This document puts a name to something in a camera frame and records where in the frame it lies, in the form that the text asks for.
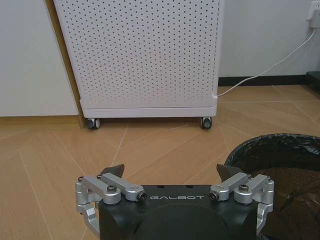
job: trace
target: black garbage bin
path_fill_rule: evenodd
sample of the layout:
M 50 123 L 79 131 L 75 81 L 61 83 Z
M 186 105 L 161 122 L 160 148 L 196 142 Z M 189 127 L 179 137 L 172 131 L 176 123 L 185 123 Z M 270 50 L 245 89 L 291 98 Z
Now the black garbage bin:
M 236 147 L 225 165 L 275 182 L 274 210 L 262 230 L 269 239 L 320 239 L 320 138 L 270 134 Z

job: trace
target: white power cable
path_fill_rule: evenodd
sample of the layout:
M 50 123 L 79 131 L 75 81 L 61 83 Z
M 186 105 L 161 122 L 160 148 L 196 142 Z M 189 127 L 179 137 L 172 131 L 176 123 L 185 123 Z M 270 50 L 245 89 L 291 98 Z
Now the white power cable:
M 241 82 L 237 83 L 236 85 L 234 85 L 232 88 L 228 89 L 227 91 L 221 93 L 218 95 L 218 97 L 220 96 L 223 96 L 225 95 L 226 93 L 230 92 L 231 90 L 235 89 L 236 87 L 238 87 L 240 84 L 248 81 L 248 80 L 251 80 L 251 79 L 255 79 L 255 78 L 258 78 L 260 76 L 262 76 L 263 74 L 269 72 L 269 70 L 273 69 L 275 66 L 283 63 L 285 60 L 287 60 L 288 58 L 290 58 L 296 51 L 298 51 L 300 48 L 302 48 L 304 45 L 306 45 L 311 39 L 312 37 L 315 35 L 315 32 L 316 32 L 316 29 L 314 28 L 313 31 L 312 31 L 312 34 L 310 35 L 310 37 L 304 41 L 304 43 L 302 43 L 300 46 L 298 46 L 295 50 L 293 50 L 288 56 L 286 56 L 284 59 L 282 59 L 281 61 L 278 61 L 277 63 L 273 64 L 271 67 L 269 67 L 267 70 L 265 70 L 264 72 L 256 75 L 256 76 L 252 76 L 252 77 L 248 77 L 244 80 L 242 80 Z

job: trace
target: black baseboard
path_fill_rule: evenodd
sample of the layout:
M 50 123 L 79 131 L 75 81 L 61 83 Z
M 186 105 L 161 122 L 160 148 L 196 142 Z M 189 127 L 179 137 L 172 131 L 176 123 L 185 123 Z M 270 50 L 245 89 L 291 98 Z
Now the black baseboard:
M 306 73 L 306 80 L 313 86 L 320 88 L 320 71 L 309 71 Z
M 248 76 L 219 77 L 219 86 L 234 86 Z M 270 86 L 270 85 L 304 85 L 308 84 L 306 75 L 260 76 L 248 80 L 241 86 Z

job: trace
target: wooden door frame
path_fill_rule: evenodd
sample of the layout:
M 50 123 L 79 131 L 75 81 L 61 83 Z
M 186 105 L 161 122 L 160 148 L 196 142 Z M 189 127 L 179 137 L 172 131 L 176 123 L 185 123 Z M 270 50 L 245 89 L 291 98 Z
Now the wooden door frame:
M 84 113 L 82 111 L 81 108 L 81 104 L 80 104 L 80 95 L 79 95 L 79 90 L 78 90 L 78 86 L 76 83 L 76 78 L 75 78 L 75 74 L 74 71 L 72 69 L 72 65 L 70 62 L 70 58 L 68 55 L 68 51 L 67 51 L 67 46 L 65 43 L 65 39 L 61 30 L 61 26 L 59 23 L 59 19 L 58 19 L 58 15 L 57 15 L 57 11 L 56 11 L 56 7 L 54 4 L 53 0 L 45 0 L 50 18 L 51 18 L 51 22 L 52 22 L 52 26 L 55 32 L 55 36 L 56 36 L 56 40 L 58 42 L 59 48 L 60 48 L 60 52 L 63 58 L 63 62 L 64 62 L 64 66 L 68 75 L 68 79 L 71 85 L 71 89 L 73 92 L 73 96 L 74 96 L 74 100 L 75 100 L 75 104 L 76 107 L 78 109 L 78 122 L 79 122 L 79 126 L 81 128 L 83 128 L 86 125 L 86 119 L 84 117 Z

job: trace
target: wall outlet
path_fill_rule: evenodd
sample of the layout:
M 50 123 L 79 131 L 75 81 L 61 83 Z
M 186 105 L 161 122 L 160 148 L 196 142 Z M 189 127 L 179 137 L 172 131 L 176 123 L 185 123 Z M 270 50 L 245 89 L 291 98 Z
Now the wall outlet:
M 312 1 L 310 4 L 308 16 L 306 18 L 308 21 L 311 20 L 313 14 L 314 14 L 314 11 L 317 9 L 320 9 L 320 1 Z

